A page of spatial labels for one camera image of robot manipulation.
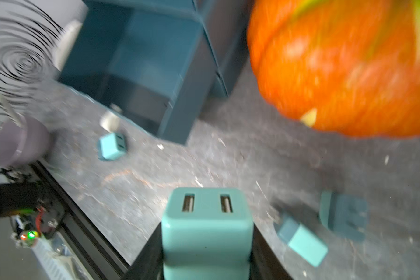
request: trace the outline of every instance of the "grey countertop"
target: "grey countertop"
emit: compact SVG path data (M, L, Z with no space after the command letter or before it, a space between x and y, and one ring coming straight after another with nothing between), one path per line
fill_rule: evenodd
M209 100L188 144L153 138L122 122L129 153L98 160L106 109L48 81L28 112L53 132L52 175L131 263L180 186L235 187L258 226L296 279L420 280L420 138L352 139L312 131L281 117L258 93L248 63L227 100ZM317 220L325 189L362 196L370 206L364 243L352 243ZM329 253L314 268L276 236L282 207L316 232Z

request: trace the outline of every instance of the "pumpkin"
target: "pumpkin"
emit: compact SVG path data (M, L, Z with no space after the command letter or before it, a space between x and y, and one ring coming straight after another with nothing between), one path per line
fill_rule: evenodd
M420 0L257 0L248 47L282 115L350 136L420 135Z

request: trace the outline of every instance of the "teal block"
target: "teal block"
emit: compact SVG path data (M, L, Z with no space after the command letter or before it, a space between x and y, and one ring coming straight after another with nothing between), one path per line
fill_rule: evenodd
M192 211L183 211L186 195ZM224 212L221 196L230 198ZM233 188L177 188L162 218L166 280L247 280L253 220L246 198Z
M302 223L287 213L282 213L281 223L274 223L278 237L311 265L318 267L328 247Z
M302 224L288 246L314 267L318 267L328 253L326 244Z
M100 138L100 158L116 160L126 154L126 143L121 133L110 133Z

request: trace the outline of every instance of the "swirl pattern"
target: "swirl pattern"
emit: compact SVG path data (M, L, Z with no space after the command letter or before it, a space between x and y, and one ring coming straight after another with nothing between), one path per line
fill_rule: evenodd
M0 93L15 109L25 108L44 79L61 32L29 0L0 0ZM0 104L0 115L5 114Z

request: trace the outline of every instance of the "rectangular slot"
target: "rectangular slot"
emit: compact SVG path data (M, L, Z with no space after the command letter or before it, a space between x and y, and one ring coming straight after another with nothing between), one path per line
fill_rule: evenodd
M182 212L193 212L194 194L186 194L184 198L184 206Z
M228 194L221 194L221 209L223 210L223 213L232 213L232 203L230 201L230 196Z

